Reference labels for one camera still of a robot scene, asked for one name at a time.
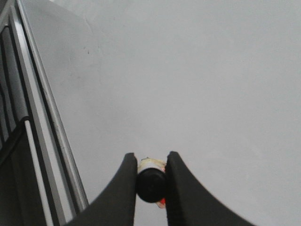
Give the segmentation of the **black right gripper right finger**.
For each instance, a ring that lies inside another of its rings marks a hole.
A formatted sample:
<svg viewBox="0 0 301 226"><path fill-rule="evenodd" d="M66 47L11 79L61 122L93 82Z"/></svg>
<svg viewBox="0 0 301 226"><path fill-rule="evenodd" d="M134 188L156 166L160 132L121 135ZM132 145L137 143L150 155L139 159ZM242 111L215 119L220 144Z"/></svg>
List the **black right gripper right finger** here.
<svg viewBox="0 0 301 226"><path fill-rule="evenodd" d="M195 178L177 152L166 164L166 212L169 226L251 226L231 211Z"/></svg>

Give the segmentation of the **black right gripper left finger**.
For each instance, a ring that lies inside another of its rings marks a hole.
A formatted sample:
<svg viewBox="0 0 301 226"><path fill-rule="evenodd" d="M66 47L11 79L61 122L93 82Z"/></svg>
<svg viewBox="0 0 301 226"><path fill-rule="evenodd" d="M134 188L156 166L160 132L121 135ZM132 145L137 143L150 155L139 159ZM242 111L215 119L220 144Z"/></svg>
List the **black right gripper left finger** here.
<svg viewBox="0 0 301 226"><path fill-rule="evenodd" d="M124 156L118 171L101 194L68 226L132 226L136 200L137 160Z"/></svg>

